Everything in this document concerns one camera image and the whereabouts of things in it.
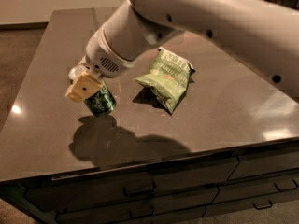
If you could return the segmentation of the white gripper with vent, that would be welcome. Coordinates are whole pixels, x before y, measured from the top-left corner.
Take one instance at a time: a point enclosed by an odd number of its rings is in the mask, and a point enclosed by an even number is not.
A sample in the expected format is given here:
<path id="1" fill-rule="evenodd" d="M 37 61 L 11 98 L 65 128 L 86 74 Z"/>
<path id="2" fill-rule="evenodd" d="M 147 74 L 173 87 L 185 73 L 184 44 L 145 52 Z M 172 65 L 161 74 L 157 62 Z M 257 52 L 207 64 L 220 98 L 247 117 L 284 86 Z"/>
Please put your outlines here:
<path id="1" fill-rule="evenodd" d="M 87 72 L 82 72 L 83 69 L 91 70 L 98 77 L 113 78 L 132 68 L 134 64 L 135 61 L 124 60 L 112 50 L 107 43 L 104 28 L 101 27 L 89 40 L 82 59 L 69 72 L 71 80 L 77 78 L 69 86 L 65 96 L 80 103 L 101 90 L 102 82 Z"/>

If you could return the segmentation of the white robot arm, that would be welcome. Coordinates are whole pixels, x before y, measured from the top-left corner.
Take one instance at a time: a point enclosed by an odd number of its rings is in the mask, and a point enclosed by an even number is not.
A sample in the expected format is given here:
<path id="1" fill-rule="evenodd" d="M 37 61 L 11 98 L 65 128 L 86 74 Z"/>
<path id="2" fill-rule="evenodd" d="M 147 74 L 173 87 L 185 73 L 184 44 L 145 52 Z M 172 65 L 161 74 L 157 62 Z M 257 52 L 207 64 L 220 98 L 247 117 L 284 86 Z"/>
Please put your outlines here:
<path id="1" fill-rule="evenodd" d="M 202 35 L 299 99 L 299 12 L 261 0 L 126 0 L 91 37 L 66 95 L 82 102 L 145 51 L 182 31 Z"/>

